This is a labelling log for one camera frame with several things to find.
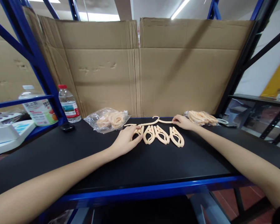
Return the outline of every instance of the white bottle cap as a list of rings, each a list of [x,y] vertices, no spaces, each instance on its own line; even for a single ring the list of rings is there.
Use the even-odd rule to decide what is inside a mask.
[[[28,86],[23,86],[23,88],[26,89],[26,90],[27,89],[34,89],[34,86],[33,85],[28,85]]]

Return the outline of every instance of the red bottle cap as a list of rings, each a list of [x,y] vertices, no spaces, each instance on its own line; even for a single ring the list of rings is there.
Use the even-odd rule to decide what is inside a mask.
[[[68,87],[66,85],[58,85],[59,89],[67,89]]]

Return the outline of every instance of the black tabletop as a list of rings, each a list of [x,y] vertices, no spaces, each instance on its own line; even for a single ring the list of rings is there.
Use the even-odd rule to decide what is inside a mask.
[[[133,118],[127,124],[152,122]],[[172,124],[158,125],[169,133]],[[85,122],[64,133],[55,128],[0,161],[0,194],[29,179],[82,159],[109,147],[119,131],[100,134]],[[238,175],[238,171],[199,135],[180,129],[184,147],[155,139],[151,145],[141,141],[135,149],[102,166],[76,184],[68,194],[174,183]],[[280,168],[280,148],[245,131],[226,127],[206,127],[256,153]]]

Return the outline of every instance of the forearm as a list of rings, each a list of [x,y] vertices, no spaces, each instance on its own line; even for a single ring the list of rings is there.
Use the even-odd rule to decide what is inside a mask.
[[[106,149],[4,192],[0,195],[0,223],[29,223],[77,182],[115,158]]]
[[[280,206],[280,169],[245,148],[202,127],[193,130],[219,151],[241,174],[259,186],[270,202]]]

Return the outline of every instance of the red floor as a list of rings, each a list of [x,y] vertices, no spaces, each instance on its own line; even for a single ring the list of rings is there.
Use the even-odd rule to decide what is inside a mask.
[[[7,156],[8,155],[4,154],[0,155],[0,160]],[[213,193],[230,220],[233,220],[239,215],[233,189],[214,191]],[[242,196],[242,201],[245,210],[264,197],[264,193],[262,192],[262,190],[260,190],[256,186],[240,188],[240,193]],[[251,221],[250,224],[271,223],[274,212],[275,210],[271,209],[263,215],[259,216],[258,218],[254,219],[253,221]]]

